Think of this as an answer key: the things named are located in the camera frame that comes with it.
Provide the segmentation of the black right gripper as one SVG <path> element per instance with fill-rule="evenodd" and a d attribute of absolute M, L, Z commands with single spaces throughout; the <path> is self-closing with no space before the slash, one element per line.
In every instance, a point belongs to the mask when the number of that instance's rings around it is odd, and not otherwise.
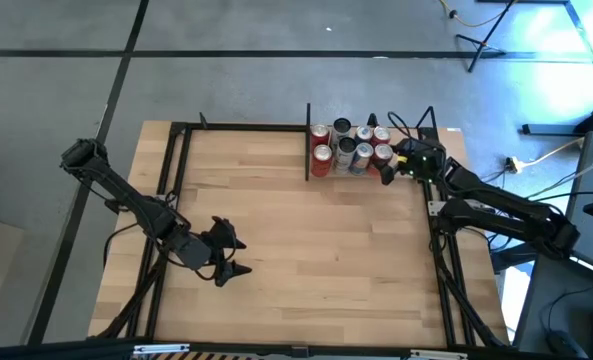
<path fill-rule="evenodd" d="M 382 185 L 390 185 L 400 173 L 423 181 L 439 181 L 442 177 L 447 154 L 440 142 L 405 138 L 393 149 L 397 162 L 380 168 Z"/>

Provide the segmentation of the black computer mouse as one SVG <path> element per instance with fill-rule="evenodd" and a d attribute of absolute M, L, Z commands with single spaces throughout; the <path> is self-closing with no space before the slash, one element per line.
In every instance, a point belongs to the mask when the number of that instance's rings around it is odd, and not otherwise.
<path fill-rule="evenodd" d="M 549 331 L 546 334 L 546 342 L 549 349 L 555 354 L 576 358 L 585 356 L 584 350 L 564 331 Z"/>

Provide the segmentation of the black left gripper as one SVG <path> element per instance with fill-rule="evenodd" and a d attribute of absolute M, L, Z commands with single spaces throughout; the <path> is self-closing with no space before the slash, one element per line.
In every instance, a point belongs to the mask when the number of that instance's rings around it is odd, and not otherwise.
<path fill-rule="evenodd" d="M 246 249 L 247 245 L 238 239 L 235 227 L 227 218 L 213 216 L 214 224 L 207 232 L 191 232 L 188 227 L 177 227 L 167 237 L 167 247 L 174 252 L 181 263 L 191 270 L 215 265 L 224 248 Z M 214 283 L 223 287 L 230 279 L 252 272 L 250 267 L 235 261 L 219 263 L 215 268 Z"/>

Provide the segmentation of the red Coca-Cola can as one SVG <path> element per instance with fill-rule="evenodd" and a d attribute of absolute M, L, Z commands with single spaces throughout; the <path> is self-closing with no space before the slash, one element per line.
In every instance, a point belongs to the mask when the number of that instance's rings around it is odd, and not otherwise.
<path fill-rule="evenodd" d="M 311 173 L 315 177 L 328 175 L 333 161 L 333 151 L 325 144 L 317 145 L 312 152 Z"/>

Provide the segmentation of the silver aluminium bracket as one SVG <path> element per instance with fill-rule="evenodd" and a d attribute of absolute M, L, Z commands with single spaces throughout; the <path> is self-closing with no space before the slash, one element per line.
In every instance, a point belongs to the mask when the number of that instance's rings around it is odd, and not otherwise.
<path fill-rule="evenodd" d="M 409 354 L 409 359 L 469 360 L 468 355 L 466 353 L 427 350 L 427 349 L 412 349 Z"/>
<path fill-rule="evenodd" d="M 157 354 L 175 354 L 186 353 L 190 351 L 189 344 L 148 344 L 135 345 L 132 354 L 134 356 L 157 355 Z"/>

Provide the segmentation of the yellow black hazard tape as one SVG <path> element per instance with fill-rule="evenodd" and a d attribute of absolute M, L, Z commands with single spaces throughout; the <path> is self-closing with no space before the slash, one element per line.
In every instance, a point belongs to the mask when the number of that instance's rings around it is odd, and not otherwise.
<path fill-rule="evenodd" d="M 261 358 L 207 352 L 177 352 L 151 355 L 147 360 L 262 360 Z"/>

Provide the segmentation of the black aluminium table frame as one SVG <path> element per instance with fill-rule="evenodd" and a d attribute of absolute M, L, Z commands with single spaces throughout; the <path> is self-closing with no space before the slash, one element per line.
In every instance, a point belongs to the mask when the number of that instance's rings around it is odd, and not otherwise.
<path fill-rule="evenodd" d="M 423 187 L 407 177 L 308 174 L 301 125 L 211 124 L 183 139 L 179 125 L 142 126 L 129 182 L 170 188 L 161 166 L 182 173 L 178 209 L 196 230 L 229 219 L 250 273 L 217 287 L 170 266 L 156 313 L 140 335 L 193 352 L 401 356 L 464 341 L 463 318 L 438 285 Z"/>

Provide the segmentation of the red strawberry Fanta can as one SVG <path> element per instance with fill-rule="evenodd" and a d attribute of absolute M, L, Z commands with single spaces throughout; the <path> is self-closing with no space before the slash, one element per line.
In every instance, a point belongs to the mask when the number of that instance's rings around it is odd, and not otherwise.
<path fill-rule="evenodd" d="M 374 177 L 379 177 L 381 170 L 390 165 L 393 156 L 394 152 L 389 144 L 377 144 L 367 167 L 368 173 Z"/>

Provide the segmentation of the black tripod stand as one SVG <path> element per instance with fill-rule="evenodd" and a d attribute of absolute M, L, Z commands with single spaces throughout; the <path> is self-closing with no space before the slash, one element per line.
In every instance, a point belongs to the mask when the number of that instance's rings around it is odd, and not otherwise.
<path fill-rule="evenodd" d="M 465 41 L 475 47 L 475 52 L 472 55 L 469 65 L 467 66 L 468 73 L 472 73 L 474 71 L 478 61 L 482 58 L 483 53 L 487 50 L 491 50 L 495 55 L 499 55 L 499 56 L 503 56 L 503 55 L 507 54 L 506 51 L 504 51 L 500 48 L 491 46 L 489 44 L 489 41 L 490 41 L 492 35 L 496 32 L 496 30 L 499 27 L 502 20 L 505 18 L 507 13 L 510 11 L 510 9 L 514 6 L 514 4 L 517 1 L 518 0 L 508 0 L 505 4 L 505 7 L 503 8 L 503 10 L 497 16 L 493 17 L 492 19 L 486 20 L 483 23 L 480 23 L 477 25 L 474 25 L 474 24 L 468 25 L 469 28 L 475 28 L 475 27 L 481 27 L 483 25 L 487 25 L 489 23 L 492 24 L 492 27 L 489 29 L 489 31 L 487 32 L 487 34 L 485 35 L 485 37 L 482 40 L 475 39 L 475 38 L 472 38 L 470 36 L 460 34 L 460 33 L 457 33 L 455 35 L 455 38 L 457 40 Z"/>

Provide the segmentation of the black floor stand base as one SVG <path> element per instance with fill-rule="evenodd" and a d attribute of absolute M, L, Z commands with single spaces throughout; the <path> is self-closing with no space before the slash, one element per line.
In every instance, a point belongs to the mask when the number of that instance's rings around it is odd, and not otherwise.
<path fill-rule="evenodd" d="M 582 119 L 578 124 L 523 124 L 521 127 L 521 132 L 524 135 L 534 136 L 580 137 L 590 131 L 593 131 L 593 112 L 585 119 Z"/>

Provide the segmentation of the grey desk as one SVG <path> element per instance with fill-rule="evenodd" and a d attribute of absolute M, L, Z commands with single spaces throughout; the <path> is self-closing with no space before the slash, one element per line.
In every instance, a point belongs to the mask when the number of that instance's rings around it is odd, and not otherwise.
<path fill-rule="evenodd" d="M 567 260 L 536 259 L 514 339 L 521 351 L 564 356 L 546 342 L 549 331 L 560 330 L 593 358 L 593 132 L 584 139 L 577 169 L 585 173 L 572 181 L 565 199 L 580 238 Z"/>

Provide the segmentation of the slim blue silver can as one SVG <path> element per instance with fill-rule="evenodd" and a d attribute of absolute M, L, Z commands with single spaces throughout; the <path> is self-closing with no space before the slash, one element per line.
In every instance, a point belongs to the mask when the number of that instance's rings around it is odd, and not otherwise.
<path fill-rule="evenodd" d="M 359 143 L 349 167 L 350 173 L 356 176 L 364 175 L 367 172 L 367 167 L 369 166 L 373 154 L 374 148 L 371 144 L 367 142 Z"/>

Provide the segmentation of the pale can with black lid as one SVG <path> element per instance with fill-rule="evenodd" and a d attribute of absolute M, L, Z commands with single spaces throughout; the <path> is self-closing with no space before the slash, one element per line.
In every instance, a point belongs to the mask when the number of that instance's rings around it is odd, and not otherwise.
<path fill-rule="evenodd" d="M 338 118 L 332 124 L 330 146 L 336 147 L 342 138 L 350 136 L 352 124 L 347 118 Z"/>
<path fill-rule="evenodd" d="M 344 174 L 349 171 L 352 164 L 357 143 L 353 138 L 344 137 L 339 140 L 334 156 L 334 171 L 338 174 Z"/>

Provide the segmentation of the red soda can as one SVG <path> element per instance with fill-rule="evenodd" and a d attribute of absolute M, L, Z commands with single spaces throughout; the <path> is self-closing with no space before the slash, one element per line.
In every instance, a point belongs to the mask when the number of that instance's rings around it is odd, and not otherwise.
<path fill-rule="evenodd" d="M 389 144 L 391 141 L 391 132 L 387 127 L 376 126 L 373 128 L 370 144 L 376 147 L 380 144 Z"/>
<path fill-rule="evenodd" d="M 319 145 L 328 145 L 330 140 L 330 130 L 327 125 L 314 124 L 310 126 L 310 145 L 314 150 Z"/>

